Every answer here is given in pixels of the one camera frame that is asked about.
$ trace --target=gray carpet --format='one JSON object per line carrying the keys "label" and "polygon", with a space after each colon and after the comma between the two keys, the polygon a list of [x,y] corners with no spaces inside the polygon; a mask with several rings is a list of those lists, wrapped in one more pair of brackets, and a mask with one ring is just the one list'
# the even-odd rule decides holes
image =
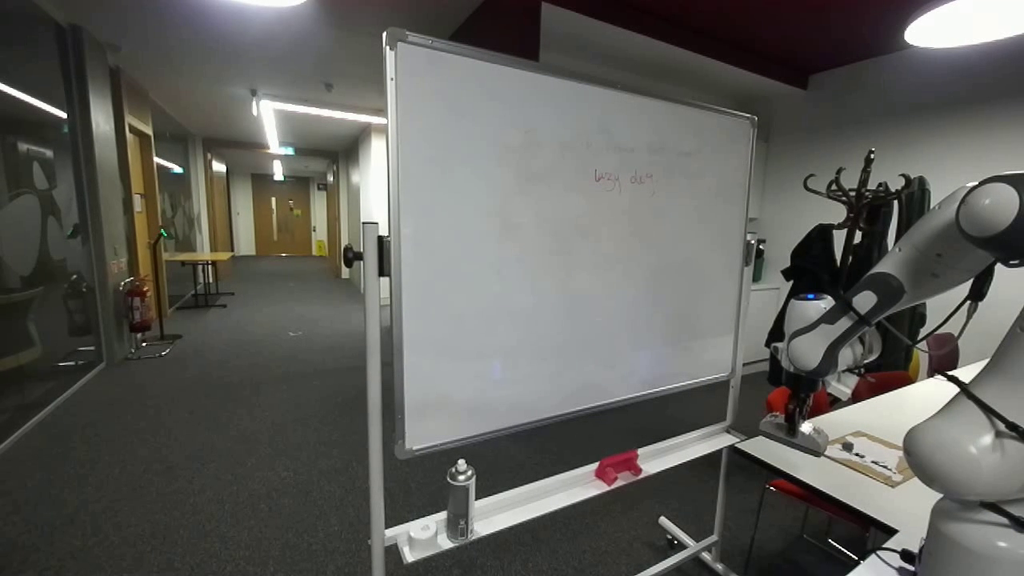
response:
{"label": "gray carpet", "polygon": [[[0,455],[0,574],[362,576],[362,305],[313,260],[237,261],[231,307],[184,310],[169,359],[110,369]],[[747,385],[747,428],[762,382]],[[446,503],[455,457],[481,492],[719,419],[722,386],[388,464],[390,526]],[[732,457],[726,557],[742,566],[764,470]],[[638,574],[670,549],[655,516],[705,536],[718,457],[470,544],[398,576]],[[829,574],[768,503],[749,574]]]}

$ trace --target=ceiling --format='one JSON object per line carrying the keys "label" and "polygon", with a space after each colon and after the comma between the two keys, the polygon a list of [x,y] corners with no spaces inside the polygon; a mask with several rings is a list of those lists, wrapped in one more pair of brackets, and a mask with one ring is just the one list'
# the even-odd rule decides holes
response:
{"label": "ceiling", "polygon": [[[813,73],[907,49],[942,0],[552,0],[562,8],[808,87]],[[537,58],[540,0],[482,0],[455,39]]]}
{"label": "ceiling", "polygon": [[[312,0],[294,8],[254,8],[231,0],[39,0],[112,49],[193,134],[262,145],[250,89],[268,99],[385,109],[381,32],[448,35],[478,0]],[[344,152],[360,124],[283,114],[283,142]]]}

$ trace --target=white table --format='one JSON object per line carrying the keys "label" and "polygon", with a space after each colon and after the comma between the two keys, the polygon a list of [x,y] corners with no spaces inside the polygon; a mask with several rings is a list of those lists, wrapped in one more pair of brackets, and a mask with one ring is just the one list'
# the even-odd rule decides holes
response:
{"label": "white table", "polygon": [[[985,360],[966,365],[954,374],[962,382],[972,382],[982,370]],[[829,438],[839,438],[844,433],[871,433],[885,440],[904,445],[904,436],[918,424],[921,419],[936,416],[952,398],[957,398],[957,386],[929,378],[910,386],[901,386],[892,393],[827,412],[813,419],[817,428],[822,428]],[[854,473],[829,457],[813,457],[808,450],[798,450],[792,445],[781,445],[774,438],[749,438],[736,445],[740,450],[764,461],[768,467],[864,512],[869,519],[876,519],[890,527],[896,527],[896,536],[888,548],[918,548],[929,530],[932,504],[937,503],[937,492],[929,490],[921,479],[907,479],[904,486],[885,486],[876,479],[869,479],[864,473]],[[890,576],[892,568],[881,562],[876,557],[864,561],[854,576]]]}

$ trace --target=table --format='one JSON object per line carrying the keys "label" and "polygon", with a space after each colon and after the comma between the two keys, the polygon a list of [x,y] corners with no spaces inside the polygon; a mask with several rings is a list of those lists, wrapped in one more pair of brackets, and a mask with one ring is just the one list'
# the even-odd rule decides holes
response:
{"label": "table", "polygon": [[[972,382],[985,360],[966,365],[954,370],[962,382]],[[817,428],[822,428],[829,438],[839,438],[844,433],[871,433],[885,440],[904,445],[907,433],[918,424],[921,419],[936,416],[952,398],[957,398],[957,386],[944,378],[914,382],[910,386],[901,386],[892,393],[827,412],[809,419]],[[888,548],[918,548],[929,533],[932,504],[937,503],[937,492],[929,490],[921,479],[907,479],[904,486],[890,490],[876,479],[869,479],[864,473],[854,473],[829,457],[813,457],[808,450],[786,449],[774,438],[749,438],[736,445],[742,455],[752,455],[754,461],[764,461],[768,467],[864,512],[869,519],[876,519],[890,527],[896,527],[896,536]],[[881,562],[876,557],[869,557],[854,576],[890,576],[892,568]]]}
{"label": "table", "polygon": [[193,269],[193,305],[194,307],[223,307],[217,264],[231,261],[235,253],[162,253],[162,261],[180,261]]}

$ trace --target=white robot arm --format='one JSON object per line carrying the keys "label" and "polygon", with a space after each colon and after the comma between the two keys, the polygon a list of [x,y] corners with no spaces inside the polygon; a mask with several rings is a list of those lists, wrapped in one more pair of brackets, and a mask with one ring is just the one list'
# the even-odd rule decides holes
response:
{"label": "white robot arm", "polygon": [[[1024,172],[962,184],[929,211],[862,286],[795,330],[783,354],[802,378],[847,369],[847,346],[885,317],[952,291],[991,261],[1024,260]],[[921,576],[1024,574],[1024,314],[942,412],[907,436],[913,470],[944,500],[932,512]]]}

